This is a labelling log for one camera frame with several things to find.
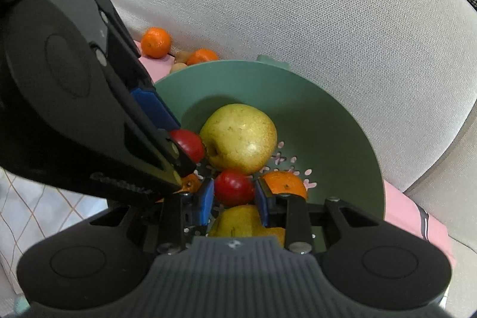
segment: green colander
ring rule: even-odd
[[[172,73],[155,87],[182,128],[197,133],[226,104],[260,109],[278,131],[277,148],[260,173],[292,171],[304,181],[309,202],[335,196],[383,218],[381,173],[363,130],[338,101],[287,65],[265,56],[212,61]],[[317,250],[324,250],[320,228],[313,232]]]

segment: apple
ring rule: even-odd
[[[229,104],[205,122],[200,137],[210,164],[245,175],[266,165],[277,146],[277,129],[262,111],[246,104]]]
[[[172,139],[184,150],[195,163],[199,163],[205,156],[204,145],[199,135],[189,130],[172,130],[169,132]]]
[[[238,206],[252,201],[255,189],[246,175],[235,170],[224,170],[214,180],[214,194],[225,206]]]

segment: yellow pear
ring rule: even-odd
[[[280,245],[285,244],[285,229],[265,228],[255,205],[235,206],[225,210],[215,220],[209,237],[276,236]]]
[[[277,129],[262,111],[228,104],[215,111],[200,130],[207,159],[218,170],[246,175],[266,165],[277,146]]]

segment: orange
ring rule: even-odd
[[[288,171],[271,171],[262,175],[274,194],[289,193],[308,199],[308,193],[302,180]]]
[[[192,53],[189,60],[187,60],[187,65],[195,65],[201,62],[215,61],[218,59],[219,56],[213,50],[199,49]]]
[[[179,192],[190,192],[195,193],[197,190],[200,189],[201,182],[200,179],[194,174],[189,174],[188,176],[182,178],[182,188],[178,190],[176,193]]]
[[[141,39],[143,54],[152,58],[162,58],[171,50],[171,36],[159,27],[151,27]]]

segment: blue gripper pad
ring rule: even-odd
[[[264,227],[268,227],[269,220],[268,220],[268,206],[267,206],[267,198],[265,193],[263,192],[262,186],[259,180],[255,180],[255,206],[258,209],[258,214],[260,215],[260,220],[262,221],[262,225]]]
[[[180,128],[179,121],[156,93],[136,88],[131,92],[131,96],[156,128],[163,128],[166,131],[178,130]]]
[[[202,182],[200,189],[194,194],[194,203],[192,222],[196,226],[205,227],[214,203],[214,180],[206,178]]]

